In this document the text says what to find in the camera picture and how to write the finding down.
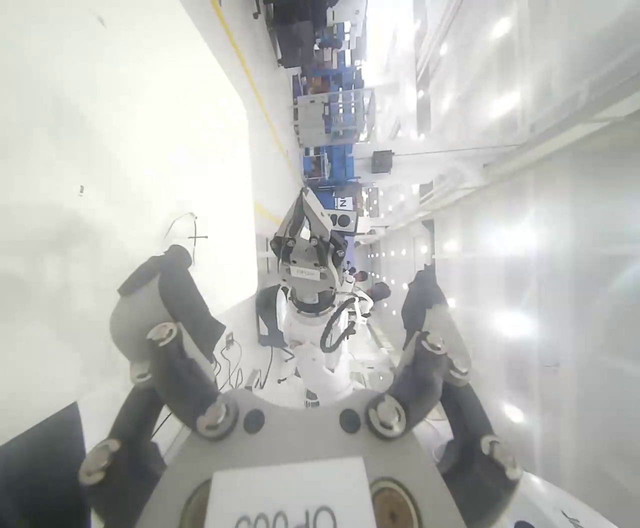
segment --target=ceiling light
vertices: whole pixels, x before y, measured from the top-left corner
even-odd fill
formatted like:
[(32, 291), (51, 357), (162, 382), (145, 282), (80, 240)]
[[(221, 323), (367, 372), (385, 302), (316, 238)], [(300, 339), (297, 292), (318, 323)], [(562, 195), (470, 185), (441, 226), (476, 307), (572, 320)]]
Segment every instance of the ceiling light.
[(460, 249), (460, 244), (458, 244), (457, 240), (451, 239), (447, 240), (442, 246), (447, 253), (454, 253)]
[(510, 403), (505, 403), (502, 406), (504, 413), (507, 415), (507, 418), (511, 420), (515, 424), (521, 424), (524, 421), (524, 412), (518, 409), (515, 405), (511, 405)]
[(494, 314), (493, 327), (507, 339), (530, 337), (536, 332), (534, 321), (528, 315), (515, 310)]
[(504, 227), (491, 238), (493, 250), (500, 255), (522, 255), (536, 247), (536, 233), (526, 224)]
[(505, 93), (502, 97), (496, 99), (491, 106), (491, 117), (498, 118), (513, 110), (520, 103), (520, 92)]
[(447, 95), (445, 95), (442, 98), (442, 112), (446, 112), (449, 109), (449, 106), (451, 106), (451, 101), (453, 99), (453, 96), (448, 93)]
[(495, 23), (491, 31), (491, 38), (500, 38), (509, 33), (509, 31), (511, 31), (511, 20), (507, 17), (504, 17)]

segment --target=circular sensor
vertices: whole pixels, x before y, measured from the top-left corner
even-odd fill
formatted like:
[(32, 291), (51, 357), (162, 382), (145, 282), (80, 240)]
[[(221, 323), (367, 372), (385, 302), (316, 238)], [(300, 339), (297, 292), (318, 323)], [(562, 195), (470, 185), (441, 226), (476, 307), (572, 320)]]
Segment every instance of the circular sensor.
[(412, 496), (398, 482), (382, 479), (371, 485), (373, 513), (378, 528), (420, 528)]
[(338, 225), (340, 227), (347, 227), (351, 223), (351, 218), (347, 214), (341, 214), (338, 217)]

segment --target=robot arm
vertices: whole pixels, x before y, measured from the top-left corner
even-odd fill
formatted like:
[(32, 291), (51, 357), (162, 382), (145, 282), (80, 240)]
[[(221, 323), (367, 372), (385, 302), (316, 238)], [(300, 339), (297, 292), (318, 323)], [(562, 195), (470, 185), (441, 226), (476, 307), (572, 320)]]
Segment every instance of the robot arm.
[[(305, 222), (309, 240), (301, 236)], [(296, 313), (321, 322), (298, 330), (322, 332), (324, 321), (340, 317), (334, 302), (344, 245), (312, 193), (300, 193), (272, 248)], [(172, 303), (168, 297), (180, 289), (166, 283), (162, 266), (154, 273), (124, 292), (112, 316), (111, 333), (132, 364), (135, 387), (109, 438), (79, 471), (106, 527), (169, 528), (185, 518), (203, 520), (209, 493), (203, 483), (222, 470), (353, 456), (364, 460), (374, 514), (382, 516), (378, 525), (392, 513), (414, 518), (409, 526), (422, 517), (433, 528), (486, 528), (504, 511), (522, 471), (493, 434), (467, 380), (451, 377), (455, 362), (435, 332), (424, 325), (416, 332), (412, 355), (386, 393), (358, 390), (307, 412), (281, 408), (244, 389), (219, 392), (204, 354), (223, 325), (198, 295)], [(454, 441), (437, 468), (410, 433), (440, 400)], [(162, 404), (192, 430), (166, 470), (150, 437)]]
[[(302, 235), (308, 224), (309, 239)], [(273, 240), (282, 282), (292, 289), (296, 305), (319, 313), (330, 306), (342, 283), (346, 242), (332, 231), (332, 222), (315, 194), (303, 188)]]

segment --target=white label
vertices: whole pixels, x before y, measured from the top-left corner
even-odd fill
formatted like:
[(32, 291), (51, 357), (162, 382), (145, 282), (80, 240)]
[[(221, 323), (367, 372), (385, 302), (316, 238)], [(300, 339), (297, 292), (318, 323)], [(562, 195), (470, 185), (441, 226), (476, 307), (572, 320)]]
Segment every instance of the white label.
[(335, 208), (342, 211), (353, 211), (353, 196), (344, 196), (342, 198), (334, 198)]
[(362, 458), (219, 471), (205, 528), (376, 528)]
[(298, 278), (309, 278), (311, 280), (320, 280), (320, 271), (317, 269), (299, 268), (291, 266), (291, 276)]

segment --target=yellow tape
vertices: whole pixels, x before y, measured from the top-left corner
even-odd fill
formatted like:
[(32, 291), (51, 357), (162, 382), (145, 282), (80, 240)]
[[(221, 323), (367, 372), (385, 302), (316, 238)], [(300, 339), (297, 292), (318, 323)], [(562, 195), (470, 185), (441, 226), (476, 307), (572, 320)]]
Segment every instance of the yellow tape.
[[(244, 56), (242, 55), (242, 52), (240, 51), (240, 48), (238, 47), (238, 44), (237, 44), (233, 34), (231, 33), (231, 29), (229, 28), (229, 25), (227, 24), (227, 21), (225, 20), (225, 17), (222, 14), (222, 8), (218, 4), (218, 0), (211, 0), (211, 5), (213, 6), (214, 11), (216, 12), (216, 15), (218, 16), (218, 19), (220, 20), (220, 24), (222, 24), (222, 28), (225, 30), (225, 33), (227, 34), (227, 38), (229, 39), (229, 42), (230, 42), (231, 46), (233, 47), (234, 51), (236, 52), (236, 56), (238, 57), (238, 60), (240, 61), (242, 69), (244, 70), (244, 74), (245, 74), (247, 80), (249, 81), (249, 85), (251, 86), (253, 94), (255, 95), (255, 98), (258, 101), (258, 105), (260, 106), (260, 109), (262, 110), (262, 113), (264, 114), (264, 118), (267, 120), (267, 124), (269, 125), (269, 130), (271, 131), (271, 135), (273, 137), (273, 141), (275, 141), (276, 145), (278, 146), (278, 150), (284, 156), (284, 159), (287, 161), (287, 165), (289, 166), (289, 169), (291, 169), (291, 173), (295, 177), (296, 176), (296, 170), (294, 169), (293, 165), (291, 164), (291, 160), (289, 159), (289, 156), (287, 155), (286, 149), (282, 146), (282, 143), (280, 142), (280, 139), (278, 138), (278, 133), (276, 132), (276, 127), (273, 124), (273, 121), (271, 121), (271, 118), (269, 117), (269, 113), (267, 112), (267, 109), (266, 109), (266, 107), (264, 105), (264, 101), (262, 100), (262, 96), (260, 95), (260, 92), (258, 91), (258, 87), (256, 86), (255, 81), (253, 80), (251, 72), (249, 71), (249, 67), (246, 65), (246, 61), (244, 60)], [(256, 201), (253, 201), (253, 210), (256, 213), (260, 214), (261, 216), (265, 217), (267, 220), (271, 220), (273, 223), (280, 224), (282, 222), (282, 218), (279, 218), (278, 216), (276, 216), (273, 213), (269, 212), (262, 204), (260, 204), (260, 203), (258, 203)]]

